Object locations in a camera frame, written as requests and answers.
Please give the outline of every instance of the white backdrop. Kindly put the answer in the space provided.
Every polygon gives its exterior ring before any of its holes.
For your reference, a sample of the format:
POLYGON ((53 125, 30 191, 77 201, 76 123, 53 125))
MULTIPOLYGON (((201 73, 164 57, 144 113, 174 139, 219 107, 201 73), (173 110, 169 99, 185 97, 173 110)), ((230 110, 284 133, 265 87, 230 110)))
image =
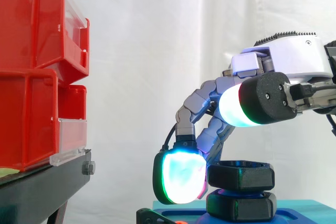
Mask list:
MULTIPOLYGON (((336 39, 334 0, 75 0, 91 21, 88 147, 97 169, 65 224, 135 223, 155 199, 153 159, 184 99, 258 39, 316 31, 336 39)), ((204 126, 198 124, 198 131, 204 126)), ((280 199, 336 208, 336 138, 324 116, 236 129, 222 159, 272 163, 280 199)))

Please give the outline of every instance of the metal bolt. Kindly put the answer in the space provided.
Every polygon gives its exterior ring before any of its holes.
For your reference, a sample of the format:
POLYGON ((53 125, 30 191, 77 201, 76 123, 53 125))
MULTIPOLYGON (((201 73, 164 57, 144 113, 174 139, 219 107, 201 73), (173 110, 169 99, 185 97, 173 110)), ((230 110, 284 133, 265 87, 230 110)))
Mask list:
POLYGON ((152 220, 150 218, 145 219, 145 224, 152 224, 152 220))
POLYGON ((93 175, 96 170, 96 163, 94 161, 84 161, 82 166, 83 175, 93 175))

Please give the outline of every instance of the black hexagonal nut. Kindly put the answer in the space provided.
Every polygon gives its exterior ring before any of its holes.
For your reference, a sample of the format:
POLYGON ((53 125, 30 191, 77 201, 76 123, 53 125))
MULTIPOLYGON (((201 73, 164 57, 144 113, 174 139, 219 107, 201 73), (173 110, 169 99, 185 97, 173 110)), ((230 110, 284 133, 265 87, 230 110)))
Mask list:
POLYGON ((218 193, 206 197, 206 211, 213 217, 231 222, 269 221, 277 211, 277 198, 264 192, 256 198, 234 198, 218 193))
POLYGON ((239 193, 271 190, 275 186, 273 167, 252 161, 219 161, 207 170, 209 185, 239 193))

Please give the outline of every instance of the black metal shelf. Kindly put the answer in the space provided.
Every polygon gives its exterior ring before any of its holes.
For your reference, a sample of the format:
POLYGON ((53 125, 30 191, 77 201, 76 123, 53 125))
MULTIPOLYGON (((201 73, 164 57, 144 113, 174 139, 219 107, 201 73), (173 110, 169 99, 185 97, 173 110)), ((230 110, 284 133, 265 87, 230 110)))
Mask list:
POLYGON ((66 203, 89 180, 82 172, 91 151, 60 166, 44 166, 0 178, 0 223, 48 224, 63 221, 66 203))

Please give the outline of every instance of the red plastic drawer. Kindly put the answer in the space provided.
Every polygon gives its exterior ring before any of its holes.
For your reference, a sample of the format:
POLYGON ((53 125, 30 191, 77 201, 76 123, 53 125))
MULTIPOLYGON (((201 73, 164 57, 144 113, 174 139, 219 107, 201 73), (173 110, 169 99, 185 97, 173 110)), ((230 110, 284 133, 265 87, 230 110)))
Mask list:
POLYGON ((86 145, 84 86, 33 69, 0 71, 0 87, 0 168, 27 170, 86 145))
POLYGON ((89 74, 89 21, 72 0, 0 0, 0 68, 49 68, 59 83, 89 74))

